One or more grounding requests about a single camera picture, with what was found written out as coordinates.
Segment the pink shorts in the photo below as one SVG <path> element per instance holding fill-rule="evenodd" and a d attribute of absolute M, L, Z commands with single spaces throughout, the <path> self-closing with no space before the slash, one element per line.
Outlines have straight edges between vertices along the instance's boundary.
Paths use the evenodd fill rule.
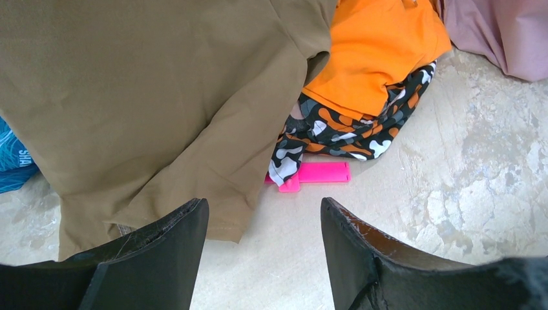
<path fill-rule="evenodd" d="M 547 78 L 547 1 L 445 0 L 436 8 L 458 49 L 485 56 L 508 76 Z"/>

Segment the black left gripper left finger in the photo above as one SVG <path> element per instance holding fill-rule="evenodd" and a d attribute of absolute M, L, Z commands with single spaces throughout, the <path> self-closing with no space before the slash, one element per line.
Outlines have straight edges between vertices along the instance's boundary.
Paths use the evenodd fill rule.
<path fill-rule="evenodd" d="M 208 202 L 195 198 L 62 262 L 2 265 L 1 308 L 189 309 L 208 219 Z"/>

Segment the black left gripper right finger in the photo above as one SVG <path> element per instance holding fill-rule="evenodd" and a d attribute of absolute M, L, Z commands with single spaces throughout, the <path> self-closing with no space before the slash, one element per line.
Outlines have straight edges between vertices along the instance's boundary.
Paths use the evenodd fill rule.
<path fill-rule="evenodd" d="M 547 259 L 469 265 L 411 247 L 321 202 L 321 229 L 336 309 L 546 309 Z"/>

